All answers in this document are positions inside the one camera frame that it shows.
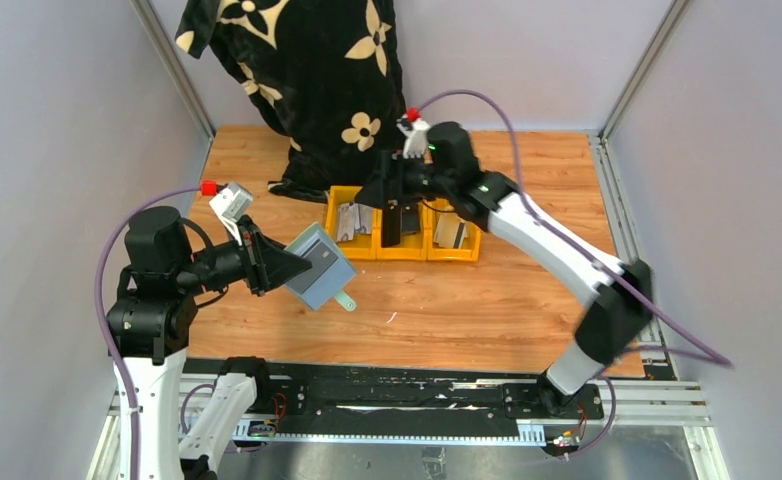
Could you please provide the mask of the black credit card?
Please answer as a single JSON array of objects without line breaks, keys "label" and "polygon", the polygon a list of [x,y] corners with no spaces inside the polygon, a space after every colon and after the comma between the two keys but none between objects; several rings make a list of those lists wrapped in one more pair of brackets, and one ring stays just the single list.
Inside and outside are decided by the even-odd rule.
[{"label": "black credit card", "polygon": [[335,263],[338,256],[321,240],[315,241],[302,258],[311,263],[311,268],[292,279],[288,286],[297,294],[305,294],[319,278]]}]

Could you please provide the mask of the green leather card holder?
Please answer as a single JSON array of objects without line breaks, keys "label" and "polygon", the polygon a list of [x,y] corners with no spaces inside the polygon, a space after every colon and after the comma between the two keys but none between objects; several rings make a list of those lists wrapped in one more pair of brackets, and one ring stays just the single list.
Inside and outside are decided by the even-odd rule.
[{"label": "green leather card holder", "polygon": [[357,302],[345,292],[347,284],[356,276],[356,269],[320,223],[306,228],[285,251],[311,263],[309,270],[285,284],[309,309],[318,311],[335,301],[345,311],[356,310]]}]

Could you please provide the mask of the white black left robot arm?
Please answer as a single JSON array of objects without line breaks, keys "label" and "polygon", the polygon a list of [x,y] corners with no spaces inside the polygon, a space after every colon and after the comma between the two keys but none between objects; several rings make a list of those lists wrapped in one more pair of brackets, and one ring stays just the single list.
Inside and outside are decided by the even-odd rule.
[{"label": "white black left robot arm", "polygon": [[196,298],[225,293],[243,282],[255,295],[308,271],[310,261],[263,235],[252,219],[238,221],[239,237],[219,245],[209,239],[194,252],[194,222],[171,206],[131,216],[124,238],[130,263],[121,272],[117,299],[107,310],[122,397],[121,447],[128,459],[122,479],[214,479],[245,412],[276,405],[267,362],[230,357],[218,370],[213,396],[186,435],[179,432],[179,388],[187,360]]}]

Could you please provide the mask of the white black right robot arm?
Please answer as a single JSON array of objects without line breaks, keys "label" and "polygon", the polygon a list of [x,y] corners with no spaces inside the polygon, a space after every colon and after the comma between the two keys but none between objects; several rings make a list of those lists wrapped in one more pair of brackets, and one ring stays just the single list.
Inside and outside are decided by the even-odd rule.
[{"label": "white black right robot arm", "polygon": [[503,173],[481,168],[470,133],[457,122],[404,122],[405,141],[385,151],[357,203],[385,213],[443,199],[462,220],[516,247],[557,278],[584,308],[572,342],[539,379],[538,403],[563,417],[578,392],[610,367],[654,317],[652,271],[590,245]]}]

